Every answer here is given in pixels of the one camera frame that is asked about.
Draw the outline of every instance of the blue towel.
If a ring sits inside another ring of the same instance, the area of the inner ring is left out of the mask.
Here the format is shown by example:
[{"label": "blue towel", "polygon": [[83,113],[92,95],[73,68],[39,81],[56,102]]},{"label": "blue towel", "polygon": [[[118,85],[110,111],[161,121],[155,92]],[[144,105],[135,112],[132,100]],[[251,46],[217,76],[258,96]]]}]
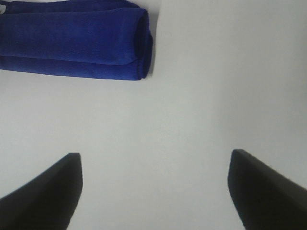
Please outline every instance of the blue towel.
[{"label": "blue towel", "polygon": [[145,9],[125,0],[4,2],[0,69],[97,79],[145,78],[153,39]]}]

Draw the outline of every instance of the blue fabric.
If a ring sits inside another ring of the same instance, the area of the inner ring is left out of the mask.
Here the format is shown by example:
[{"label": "blue fabric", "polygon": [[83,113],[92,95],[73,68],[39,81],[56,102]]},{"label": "blue fabric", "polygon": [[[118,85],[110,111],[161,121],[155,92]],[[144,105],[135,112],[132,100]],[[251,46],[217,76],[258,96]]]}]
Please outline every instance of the blue fabric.
[{"label": "blue fabric", "polygon": [[125,0],[4,2],[0,69],[97,79],[145,78],[153,39],[145,9]]}]

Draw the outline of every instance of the white surface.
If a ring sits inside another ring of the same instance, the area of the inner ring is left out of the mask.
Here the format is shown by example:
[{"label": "white surface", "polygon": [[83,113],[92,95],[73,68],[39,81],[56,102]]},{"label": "white surface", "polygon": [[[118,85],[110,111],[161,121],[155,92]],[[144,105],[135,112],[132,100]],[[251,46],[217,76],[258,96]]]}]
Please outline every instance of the white surface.
[{"label": "white surface", "polygon": [[70,230],[242,230],[234,148],[307,187],[307,1],[136,2],[159,12],[147,79],[0,70],[0,196],[68,152],[84,174]]}]

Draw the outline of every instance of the towel fold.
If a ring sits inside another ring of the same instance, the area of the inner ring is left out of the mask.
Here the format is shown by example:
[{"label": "towel fold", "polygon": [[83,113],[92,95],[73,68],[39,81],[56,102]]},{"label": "towel fold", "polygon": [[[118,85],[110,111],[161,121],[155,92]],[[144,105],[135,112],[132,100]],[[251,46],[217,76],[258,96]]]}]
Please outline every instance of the towel fold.
[{"label": "towel fold", "polygon": [[125,0],[5,4],[0,69],[97,79],[146,77],[153,39],[145,9]]}]

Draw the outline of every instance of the folded blue cloth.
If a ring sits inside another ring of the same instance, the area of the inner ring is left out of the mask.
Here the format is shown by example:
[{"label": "folded blue cloth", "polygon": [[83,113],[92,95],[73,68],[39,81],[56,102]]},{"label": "folded blue cloth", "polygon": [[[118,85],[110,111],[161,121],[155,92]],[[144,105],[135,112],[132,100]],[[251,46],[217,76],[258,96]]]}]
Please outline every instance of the folded blue cloth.
[{"label": "folded blue cloth", "polygon": [[4,2],[0,69],[140,80],[152,56],[145,9],[125,0]]}]

